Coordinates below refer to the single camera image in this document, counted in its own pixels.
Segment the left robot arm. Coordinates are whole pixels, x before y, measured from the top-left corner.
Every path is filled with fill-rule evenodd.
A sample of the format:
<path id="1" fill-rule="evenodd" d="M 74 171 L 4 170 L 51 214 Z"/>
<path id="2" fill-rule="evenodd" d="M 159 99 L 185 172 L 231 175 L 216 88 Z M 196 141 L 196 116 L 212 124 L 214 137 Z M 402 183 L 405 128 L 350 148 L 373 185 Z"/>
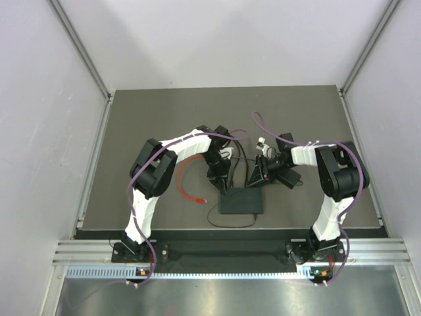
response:
<path id="1" fill-rule="evenodd" d="M 171 140 L 146 141 L 129 172 L 130 219 L 121 237 L 121 244 L 133 260 L 142 261 L 154 253 L 149 237 L 155 206 L 168 189 L 179 162 L 202 157 L 208 166 L 209 182 L 221 194 L 227 193 L 231 151 L 224 148 L 232 140 L 223 126 L 216 130 L 199 126 Z"/>

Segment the black network switch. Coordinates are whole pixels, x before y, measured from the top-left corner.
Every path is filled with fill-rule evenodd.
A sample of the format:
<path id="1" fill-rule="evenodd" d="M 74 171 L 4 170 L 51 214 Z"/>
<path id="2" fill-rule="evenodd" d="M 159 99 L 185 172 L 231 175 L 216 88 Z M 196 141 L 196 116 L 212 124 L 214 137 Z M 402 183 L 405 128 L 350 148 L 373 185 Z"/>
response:
<path id="1" fill-rule="evenodd" d="M 230 188 L 220 195 L 222 215 L 261 215 L 264 213 L 262 188 Z"/>

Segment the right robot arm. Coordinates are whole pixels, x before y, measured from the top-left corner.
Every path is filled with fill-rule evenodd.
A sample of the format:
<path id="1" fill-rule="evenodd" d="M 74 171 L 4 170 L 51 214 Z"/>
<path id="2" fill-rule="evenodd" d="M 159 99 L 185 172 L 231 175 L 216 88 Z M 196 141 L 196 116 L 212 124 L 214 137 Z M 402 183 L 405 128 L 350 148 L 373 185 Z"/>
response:
<path id="1" fill-rule="evenodd" d="M 292 189 L 301 180 L 295 167 L 317 168 L 324 193 L 318 218 L 309 228 L 305 242 L 290 242 L 286 251 L 298 264 L 309 259 L 321 261 L 339 249 L 346 210 L 358 192 L 369 185 L 369 175 L 353 142 L 294 145 L 290 133 L 278 136 L 276 142 L 278 148 L 273 150 L 265 138 L 259 138 L 256 149 L 260 153 L 255 157 L 255 168 L 246 185 L 261 187 L 278 181 Z"/>

